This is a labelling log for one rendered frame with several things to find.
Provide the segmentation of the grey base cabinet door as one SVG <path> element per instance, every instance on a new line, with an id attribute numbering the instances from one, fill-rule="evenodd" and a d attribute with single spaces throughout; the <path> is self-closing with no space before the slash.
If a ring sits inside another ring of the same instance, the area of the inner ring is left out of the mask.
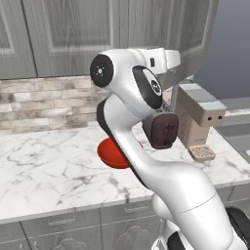
<path id="1" fill-rule="evenodd" d="M 28 240 L 32 250 L 102 250 L 99 227 L 39 235 Z"/>
<path id="2" fill-rule="evenodd" d="M 156 216 L 103 224 L 103 249 L 151 250 L 159 229 L 160 219 Z"/>

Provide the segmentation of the beige and grey coffee machine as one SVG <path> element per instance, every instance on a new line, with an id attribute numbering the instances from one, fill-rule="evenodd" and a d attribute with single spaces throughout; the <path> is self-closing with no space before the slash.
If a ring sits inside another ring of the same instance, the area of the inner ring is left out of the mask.
<path id="1" fill-rule="evenodd" d="M 175 113 L 179 117 L 178 138 L 196 162 L 215 158 L 206 145 L 211 127 L 220 126 L 227 107 L 196 83 L 180 84 Z"/>

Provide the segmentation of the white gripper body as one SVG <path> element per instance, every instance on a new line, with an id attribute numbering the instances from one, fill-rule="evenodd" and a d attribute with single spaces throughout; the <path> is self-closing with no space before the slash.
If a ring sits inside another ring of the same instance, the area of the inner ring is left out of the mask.
<path id="1" fill-rule="evenodd" d="M 166 50 L 165 58 L 166 58 L 166 69 L 168 71 L 174 70 L 181 64 L 181 54 L 179 51 Z"/>

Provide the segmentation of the grey drawer front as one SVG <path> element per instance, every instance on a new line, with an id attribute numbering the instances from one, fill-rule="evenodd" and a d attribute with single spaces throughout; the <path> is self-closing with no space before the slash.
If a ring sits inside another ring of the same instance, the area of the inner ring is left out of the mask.
<path id="1" fill-rule="evenodd" d="M 154 212 L 149 200 L 101 208 L 101 220 L 103 224 L 148 217 L 153 214 Z"/>
<path id="2" fill-rule="evenodd" d="M 99 223 L 100 214 L 98 209 L 77 211 L 21 222 L 28 237 L 64 230 L 83 229 L 97 226 Z"/>

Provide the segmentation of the grey wall cabinet door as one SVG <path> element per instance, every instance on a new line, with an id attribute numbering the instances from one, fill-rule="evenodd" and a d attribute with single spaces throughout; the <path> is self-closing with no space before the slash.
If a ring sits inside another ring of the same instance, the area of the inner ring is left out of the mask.
<path id="1" fill-rule="evenodd" d="M 22 0 L 40 77 L 90 73 L 92 59 L 119 46 L 118 0 Z"/>
<path id="2" fill-rule="evenodd" d="M 0 79 L 35 76 L 21 0 L 0 0 Z"/>
<path id="3" fill-rule="evenodd" d="M 219 0 L 124 0 L 123 45 L 180 52 L 181 65 L 159 76 L 166 90 L 204 66 L 218 5 Z"/>

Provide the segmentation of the red bowl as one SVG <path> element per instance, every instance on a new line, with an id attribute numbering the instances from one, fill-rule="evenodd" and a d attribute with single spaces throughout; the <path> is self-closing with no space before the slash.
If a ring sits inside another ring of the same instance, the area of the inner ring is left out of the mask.
<path id="1" fill-rule="evenodd" d="M 121 155 L 111 138 L 106 138 L 97 147 L 100 160 L 113 169 L 127 169 L 129 167 L 125 158 Z"/>

